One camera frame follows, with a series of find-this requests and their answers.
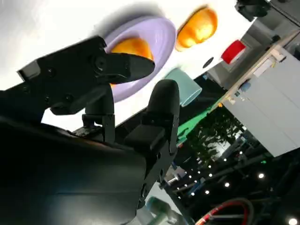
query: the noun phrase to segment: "lavender plate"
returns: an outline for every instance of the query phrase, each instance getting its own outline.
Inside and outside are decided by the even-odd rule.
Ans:
[[[119,42],[128,38],[142,38],[150,46],[155,69],[149,76],[133,82],[122,83],[112,88],[114,102],[122,101],[144,87],[164,66],[170,57],[176,41],[176,28],[163,17],[144,16],[127,22],[105,37],[109,53]]]

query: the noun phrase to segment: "black robotic arm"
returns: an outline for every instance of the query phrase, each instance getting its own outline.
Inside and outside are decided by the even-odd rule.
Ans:
[[[143,78],[154,62],[104,47],[94,37],[37,59],[19,71],[22,84],[0,92],[0,224],[125,224],[162,181],[177,151],[177,83],[158,82],[141,124],[115,143],[109,83]],[[41,124],[47,108],[86,108],[84,126]]]

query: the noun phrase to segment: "plastic fruit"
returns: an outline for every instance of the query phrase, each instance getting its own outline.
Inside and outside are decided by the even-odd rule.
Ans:
[[[133,54],[153,60],[153,55],[148,43],[138,37],[129,38],[120,42],[111,50],[111,52]]]
[[[204,42],[216,32],[217,26],[216,12],[208,7],[200,9],[190,17],[180,30],[177,36],[176,50],[181,52]]]

